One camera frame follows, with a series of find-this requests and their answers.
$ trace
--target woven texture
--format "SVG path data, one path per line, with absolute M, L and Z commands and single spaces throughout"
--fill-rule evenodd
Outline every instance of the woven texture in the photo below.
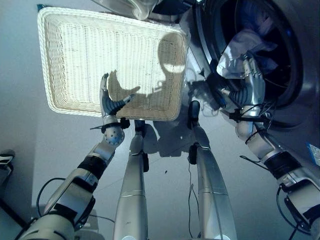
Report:
M 112 100 L 136 93 L 118 118 L 171 121 L 178 116 L 188 47 L 180 29 L 46 7 L 38 14 L 38 32 L 45 91 L 53 111 L 100 117 L 100 81 L 109 73 Z

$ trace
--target rectangular basket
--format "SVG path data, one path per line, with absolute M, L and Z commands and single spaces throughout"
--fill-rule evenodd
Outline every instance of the rectangular basket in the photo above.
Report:
M 118 118 L 174 120 L 180 111 L 188 41 L 178 28 L 108 13 L 45 7 L 38 33 L 49 107 L 101 116 L 100 81 L 112 100 L 136 93 Z

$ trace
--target black cable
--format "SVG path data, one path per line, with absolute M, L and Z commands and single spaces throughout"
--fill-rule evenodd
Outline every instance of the black cable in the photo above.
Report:
M 106 220 L 109 220 L 110 222 L 115 223 L 114 220 L 112 220 L 111 218 L 105 217 L 105 216 L 97 216 L 97 215 L 93 215 L 93 214 L 89 214 L 89 216 L 91 216 L 91 217 L 96 217 L 96 218 L 100 218 L 100 219 L 106 219 Z
M 190 179 L 189 179 L 189 196 L 188 196 L 188 206 L 189 206 L 189 234 L 190 234 L 190 237 L 193 239 L 194 237 L 192 236 L 191 230 L 190 230 L 190 220 L 191 220 L 190 196 L 191 196 L 191 186 L 192 186 L 192 184 L 191 184 L 190 162 L 189 162 L 188 171 L 189 171 L 189 173 L 190 173 Z
M 198 198 L 197 198 L 197 195 L 196 195 L 196 193 L 195 193 L 195 190 L 194 190 L 194 184 L 191 184 L 191 189 L 192 189 L 193 195 L 194 195 L 195 200 L 196 200 L 196 206 L 197 206 L 197 209 L 198 209 L 198 218 L 199 218 L 199 220 L 200 220 L 199 202 L 198 202 Z
M 14 238 L 14 240 L 18 240 L 22 234 L 34 223 L 34 221 L 36 221 L 38 218 L 32 218 L 22 229 L 21 231 L 18 233 L 18 235 Z
M 189 195 L 188 195 L 188 206 L 189 206 L 189 234 L 190 234 L 190 237 L 193 238 L 193 236 L 192 236 L 192 234 L 191 234 L 191 229 L 190 229 L 190 221 L 191 221 L 190 197 L 191 197 L 191 191 L 193 192 L 193 195 L 194 195 L 195 200 L 196 200 L 196 205 L 197 205 L 198 218 L 199 218 L 199 220 L 200 220 L 200 213 L 199 213 L 199 202 L 198 202 L 198 198 L 197 198 L 196 192 L 195 192 L 195 190 L 194 190 L 194 184 L 191 183 L 190 162 L 189 162 L 188 171 L 189 171 L 189 174 L 190 174 L 190 178 L 189 178 Z
M 293 232 L 291 233 L 288 240 L 292 240 L 294 238 L 294 235 L 296 234 L 298 227 L 299 227 L 299 223 L 296 224 L 296 226 L 295 226 L 295 228 L 294 228 Z
M 278 210 L 280 212 L 280 215 L 283 217 L 283 219 L 293 228 L 296 228 L 296 226 L 294 224 L 292 224 L 287 218 L 286 216 L 284 215 L 284 213 L 282 212 L 282 209 L 280 207 L 280 204 L 279 204 L 279 193 L 281 191 L 281 187 L 278 188 L 278 191 L 276 192 L 276 206 L 278 207 Z M 303 234 L 306 234 L 306 235 L 310 235 L 309 232 L 306 232 L 306 231 L 303 231 L 299 228 L 297 228 L 297 231 L 300 232 L 300 233 L 303 233 Z
M 103 127 L 103 125 L 95 126 L 95 127 L 91 127 L 90 130 L 93 130 L 93 129 L 101 129 L 102 127 Z
M 51 178 L 50 180 L 48 180 L 43 186 L 42 188 L 40 189 L 39 193 L 38 193 L 38 196 L 36 198 L 36 203 L 35 203 L 35 206 L 36 206 L 36 210 L 37 210 L 37 213 L 39 215 L 39 217 L 42 217 L 41 213 L 40 213 L 40 207 L 39 207 L 39 201 L 40 201 L 40 197 L 41 197 L 41 194 L 42 192 L 44 191 L 45 187 L 51 183 L 52 181 L 54 180 L 66 180 L 64 177 L 54 177 L 54 178 Z M 100 219 L 106 219 L 106 220 L 109 220 L 113 223 L 115 223 L 114 220 L 112 220 L 111 218 L 108 218 L 108 217 L 105 217 L 105 216 L 98 216 L 98 215 L 93 215 L 93 214 L 89 214 L 89 216 L 91 217 L 96 217 L 96 218 L 100 218 Z
M 270 106 L 269 106 L 266 110 L 264 110 L 265 106 L 267 106 L 268 104 L 270 104 Z M 259 116 L 262 116 L 263 114 L 265 114 L 266 112 L 268 112 L 268 111 L 273 107 L 274 104 L 275 104 L 274 102 L 267 102 L 267 103 L 265 103 L 265 104 L 263 105 L 260 113 L 259 113 Z
M 253 161 L 253 160 L 251 160 L 250 158 L 248 158 L 248 157 L 246 157 L 246 156 L 243 156 L 243 155 L 240 155 L 239 157 L 242 158 L 242 159 L 244 159 L 244 160 L 247 160 L 247 161 L 249 161 L 249 162 L 251 162 L 251 163 L 253 163 L 253 164 L 257 165 L 257 166 L 259 166 L 260 168 L 263 168 L 264 170 L 267 170 L 268 172 L 270 172 L 268 168 L 266 168 L 266 167 L 261 166 L 260 164 L 258 164 L 258 163 L 260 163 L 259 161 Z
M 245 110 L 243 113 L 241 113 L 241 117 L 246 114 L 247 112 L 249 112 L 250 110 L 254 109 L 255 107 L 261 106 L 261 103 L 255 104 L 252 107 L 250 107 L 249 109 Z
M 271 126 L 271 124 L 272 124 L 272 121 L 273 121 L 273 119 L 274 119 L 274 117 L 275 117 L 276 109 L 277 109 L 277 102 L 278 102 L 278 99 L 276 99 L 276 100 L 274 101 L 274 109 L 273 109 L 273 112 L 272 112 L 272 115 L 271 115 L 269 124 L 268 124 L 268 126 L 266 127 L 265 131 L 268 131 L 268 130 L 269 130 L 269 128 L 270 128 L 270 126 Z
M 38 196 L 37 196 L 37 198 L 36 198 L 36 203 L 35 203 L 36 211 L 37 211 L 39 217 L 42 217 L 42 215 L 41 215 L 41 213 L 40 213 L 40 208 L 39 208 L 39 200 L 40 200 L 41 194 L 42 194 L 42 192 L 44 191 L 45 187 L 46 187 L 49 183 L 51 183 L 52 181 L 54 181 L 54 180 L 63 180 L 63 181 L 64 181 L 64 180 L 66 180 L 66 179 L 63 178 L 63 177 L 54 177 L 54 178 L 51 178 L 50 180 L 48 180 L 48 181 L 42 186 L 42 188 L 40 189 L 40 191 L 39 191 L 39 193 L 38 193 Z

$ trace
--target gray surface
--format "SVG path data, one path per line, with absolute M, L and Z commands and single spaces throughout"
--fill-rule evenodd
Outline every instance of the gray surface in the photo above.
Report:
M 14 239 L 21 230 L 21 226 L 16 223 L 1 207 L 0 223 L 0 233 L 2 239 Z
M 51 111 L 47 104 L 41 68 L 37 7 L 39 1 L 13 0 L 0 3 L 0 148 L 14 149 L 15 167 L 1 195 L 25 220 L 34 210 L 38 191 L 52 177 L 65 177 L 78 166 L 102 135 L 101 119 L 65 115 Z M 102 8 L 89 0 L 42 1 L 42 4 L 91 9 Z M 156 132 L 148 132 L 150 170 L 144 175 L 148 210 L 149 238 L 153 240 L 187 238 L 189 173 L 187 151 L 193 142 L 186 128 L 187 107 L 173 122 L 156 122 Z M 206 130 L 212 152 L 220 166 L 234 211 L 240 240 L 283 240 L 292 229 L 281 219 L 276 207 L 277 184 L 263 169 L 239 159 L 246 155 L 255 159 L 234 127 L 223 117 L 204 116 L 200 124 Z M 125 130 L 126 139 L 117 148 L 95 192 L 94 209 L 101 216 L 114 218 L 122 177 L 128 159 L 128 149 L 134 129 Z M 192 182 L 197 186 L 197 169 L 191 166 Z M 59 182 L 53 182 L 43 192 L 44 205 Z M 197 206 L 191 200 L 191 230 L 199 232 Z M 98 232 L 111 239 L 113 225 L 98 220 Z M 86 234 L 84 239 L 95 239 Z M 307 237 L 297 233 L 295 240 Z

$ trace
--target laundry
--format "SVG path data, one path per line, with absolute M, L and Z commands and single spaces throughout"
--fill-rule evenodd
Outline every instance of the laundry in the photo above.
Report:
M 240 11 L 243 29 L 229 42 L 216 67 L 217 73 L 226 79 L 245 77 L 241 55 L 248 51 L 258 62 L 262 73 L 271 73 L 278 66 L 271 58 L 257 54 L 259 51 L 270 52 L 278 46 L 262 38 L 274 28 L 271 17 L 253 1 L 244 1 Z

